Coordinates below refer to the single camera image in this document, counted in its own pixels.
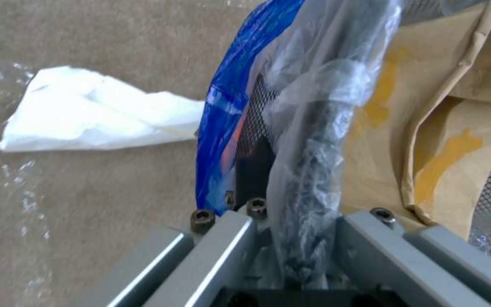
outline brown paper bag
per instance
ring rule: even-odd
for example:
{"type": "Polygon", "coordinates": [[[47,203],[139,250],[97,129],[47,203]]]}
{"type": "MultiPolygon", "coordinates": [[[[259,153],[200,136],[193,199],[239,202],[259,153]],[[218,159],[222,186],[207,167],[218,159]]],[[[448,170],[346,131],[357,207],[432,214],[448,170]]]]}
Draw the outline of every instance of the brown paper bag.
{"type": "Polygon", "coordinates": [[[399,29],[345,156],[343,213],[469,235],[491,170],[491,1],[399,29]]]}

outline gray carpet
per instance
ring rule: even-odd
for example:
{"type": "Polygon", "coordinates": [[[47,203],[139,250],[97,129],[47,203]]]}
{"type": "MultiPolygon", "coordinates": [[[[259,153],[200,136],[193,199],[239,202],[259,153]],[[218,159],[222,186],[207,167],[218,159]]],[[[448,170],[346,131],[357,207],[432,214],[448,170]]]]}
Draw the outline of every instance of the gray carpet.
{"type": "MultiPolygon", "coordinates": [[[[0,0],[0,134],[25,72],[69,64],[203,99],[251,0],[0,0]]],[[[63,306],[194,203],[195,142],[0,153],[0,306],[63,306]]]]}

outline yellow stain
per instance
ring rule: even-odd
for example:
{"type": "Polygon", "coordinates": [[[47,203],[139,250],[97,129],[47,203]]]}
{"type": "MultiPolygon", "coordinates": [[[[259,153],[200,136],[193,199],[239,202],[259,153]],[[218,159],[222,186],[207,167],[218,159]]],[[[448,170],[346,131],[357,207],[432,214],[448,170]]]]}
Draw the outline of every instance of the yellow stain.
{"type": "Polygon", "coordinates": [[[372,128],[378,128],[390,116],[388,101],[395,90],[398,65],[392,61],[384,61],[382,71],[376,84],[376,89],[362,111],[366,114],[365,120],[372,128]]]}
{"type": "Polygon", "coordinates": [[[444,172],[466,154],[481,147],[482,138],[472,136],[469,128],[458,136],[448,138],[442,152],[429,160],[417,176],[414,183],[415,203],[417,205],[432,205],[435,187],[444,172]]]}

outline plastic film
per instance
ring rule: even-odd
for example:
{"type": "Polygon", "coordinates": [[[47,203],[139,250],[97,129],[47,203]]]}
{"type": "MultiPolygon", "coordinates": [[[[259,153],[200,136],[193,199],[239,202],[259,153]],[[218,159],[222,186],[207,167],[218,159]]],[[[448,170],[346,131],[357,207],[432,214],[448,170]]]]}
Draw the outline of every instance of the plastic film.
{"type": "Polygon", "coordinates": [[[286,284],[302,288],[326,284],[345,137],[354,108],[372,95],[401,2],[345,0],[327,14],[331,22],[316,33],[308,69],[263,115],[276,140],[267,188],[271,232],[286,284]]]}

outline gray metal frame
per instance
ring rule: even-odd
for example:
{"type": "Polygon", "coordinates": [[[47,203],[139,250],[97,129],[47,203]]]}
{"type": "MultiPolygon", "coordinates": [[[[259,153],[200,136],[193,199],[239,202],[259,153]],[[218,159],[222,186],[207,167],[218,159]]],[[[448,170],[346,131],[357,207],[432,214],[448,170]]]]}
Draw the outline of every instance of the gray metal frame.
{"type": "Polygon", "coordinates": [[[491,303],[491,257],[441,226],[404,238],[491,303]]]}
{"type": "Polygon", "coordinates": [[[139,306],[193,249],[193,239],[159,227],[71,303],[76,307],[139,306]]]}
{"type": "Polygon", "coordinates": [[[337,221],[333,259],[363,290],[389,287],[411,306],[490,306],[366,211],[337,221]]]}
{"type": "Polygon", "coordinates": [[[224,286],[236,286],[254,257],[257,225],[226,212],[145,306],[210,306],[224,286]]]}

